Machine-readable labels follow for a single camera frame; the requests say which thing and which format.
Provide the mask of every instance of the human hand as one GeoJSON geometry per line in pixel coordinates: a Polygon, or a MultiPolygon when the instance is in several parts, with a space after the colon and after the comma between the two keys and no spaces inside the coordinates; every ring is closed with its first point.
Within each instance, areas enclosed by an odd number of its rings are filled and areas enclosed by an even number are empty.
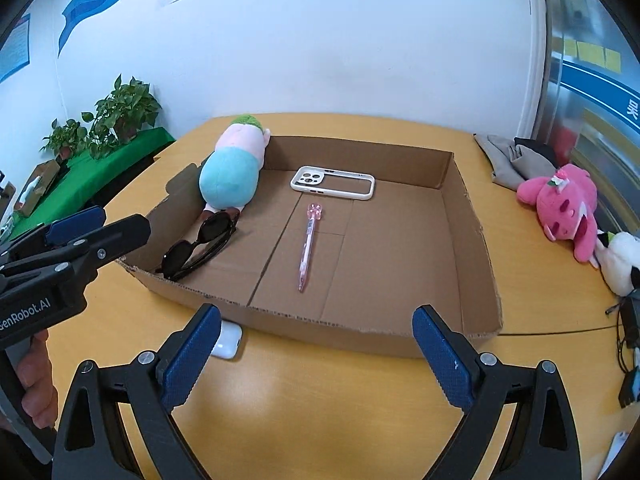
{"type": "MultiPolygon", "coordinates": [[[[15,371],[25,389],[22,408],[40,429],[53,427],[58,418],[58,391],[53,385],[47,338],[47,330],[38,332],[33,337],[29,351],[18,363],[15,371]]],[[[0,420],[0,427],[11,429],[6,420],[0,420]]]]}

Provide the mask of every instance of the pink plush toy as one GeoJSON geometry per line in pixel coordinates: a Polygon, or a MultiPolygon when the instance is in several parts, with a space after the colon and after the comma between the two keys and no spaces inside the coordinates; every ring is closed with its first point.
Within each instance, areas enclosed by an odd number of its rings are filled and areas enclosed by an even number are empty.
{"type": "Polygon", "coordinates": [[[573,240],[575,259],[589,261],[598,235],[593,216],[598,192],[587,171],[567,164],[551,180],[539,176],[523,182],[517,196],[520,202],[536,206],[549,240],[573,240]]]}

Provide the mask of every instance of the blue sign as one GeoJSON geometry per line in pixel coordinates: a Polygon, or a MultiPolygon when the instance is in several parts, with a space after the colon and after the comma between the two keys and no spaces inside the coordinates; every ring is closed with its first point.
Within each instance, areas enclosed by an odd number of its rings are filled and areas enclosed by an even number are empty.
{"type": "Polygon", "coordinates": [[[600,72],[562,62],[560,86],[605,108],[640,133],[640,93],[600,72]]]}
{"type": "Polygon", "coordinates": [[[71,36],[71,32],[82,20],[100,14],[118,1],[119,0],[71,0],[65,10],[62,11],[66,23],[58,40],[58,55],[62,52],[62,47],[65,46],[66,40],[71,36]]]}
{"type": "Polygon", "coordinates": [[[0,49],[0,83],[29,64],[30,23],[30,14],[21,17],[0,49]]]}

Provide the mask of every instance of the blue gripper pad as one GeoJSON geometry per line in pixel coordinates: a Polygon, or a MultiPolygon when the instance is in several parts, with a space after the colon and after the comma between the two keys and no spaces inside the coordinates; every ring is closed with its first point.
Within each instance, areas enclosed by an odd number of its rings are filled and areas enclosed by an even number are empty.
{"type": "Polygon", "coordinates": [[[100,206],[90,207],[51,224],[45,241],[47,245],[64,245],[75,238],[95,231],[107,221],[107,213],[100,206]]]}
{"type": "Polygon", "coordinates": [[[427,312],[414,312],[414,338],[447,396],[449,404],[468,412],[474,403],[471,374],[427,312]]]}
{"type": "Polygon", "coordinates": [[[221,323],[220,311],[210,306],[166,368],[160,386],[161,402],[168,412],[187,401],[220,337],[221,323]]]}

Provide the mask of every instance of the pen cap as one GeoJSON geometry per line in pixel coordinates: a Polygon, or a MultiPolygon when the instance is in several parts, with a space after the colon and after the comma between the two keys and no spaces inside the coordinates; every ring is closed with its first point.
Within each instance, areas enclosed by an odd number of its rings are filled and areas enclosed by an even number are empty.
{"type": "Polygon", "coordinates": [[[306,216],[311,220],[315,218],[319,220],[322,216],[322,205],[321,204],[309,204],[309,207],[306,210],[306,216]]]}

